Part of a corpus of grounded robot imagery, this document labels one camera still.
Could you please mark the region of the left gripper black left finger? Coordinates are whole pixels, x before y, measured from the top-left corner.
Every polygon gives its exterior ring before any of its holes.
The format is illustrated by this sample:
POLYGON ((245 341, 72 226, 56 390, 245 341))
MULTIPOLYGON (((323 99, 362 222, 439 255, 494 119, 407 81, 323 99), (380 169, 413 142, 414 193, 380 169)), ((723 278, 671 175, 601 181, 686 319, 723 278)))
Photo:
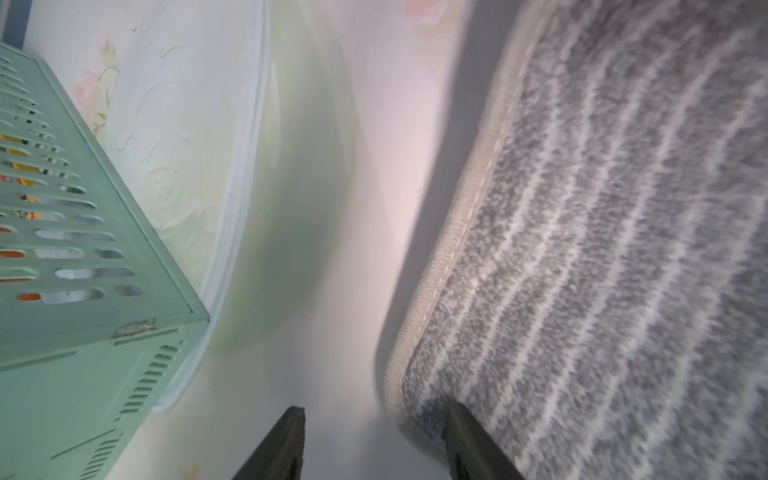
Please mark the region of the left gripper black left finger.
POLYGON ((305 410, 289 407, 234 480, 299 480, 305 448, 305 410))

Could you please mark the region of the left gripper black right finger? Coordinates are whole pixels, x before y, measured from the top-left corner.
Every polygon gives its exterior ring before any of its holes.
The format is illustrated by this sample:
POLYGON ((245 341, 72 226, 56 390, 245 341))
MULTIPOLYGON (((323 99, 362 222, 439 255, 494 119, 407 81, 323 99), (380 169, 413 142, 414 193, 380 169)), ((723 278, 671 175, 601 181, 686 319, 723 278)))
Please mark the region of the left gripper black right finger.
POLYGON ((447 407, 442 438, 453 480, 524 480, 462 403, 453 402, 447 407))

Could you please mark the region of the grey striped dishcloth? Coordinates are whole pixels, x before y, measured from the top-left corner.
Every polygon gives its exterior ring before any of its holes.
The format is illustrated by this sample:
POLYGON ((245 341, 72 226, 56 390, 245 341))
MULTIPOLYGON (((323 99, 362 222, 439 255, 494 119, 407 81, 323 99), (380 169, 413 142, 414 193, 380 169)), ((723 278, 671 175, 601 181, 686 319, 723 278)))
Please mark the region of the grey striped dishcloth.
POLYGON ((381 389, 466 468, 767 475, 767 5, 523 1, 381 389))

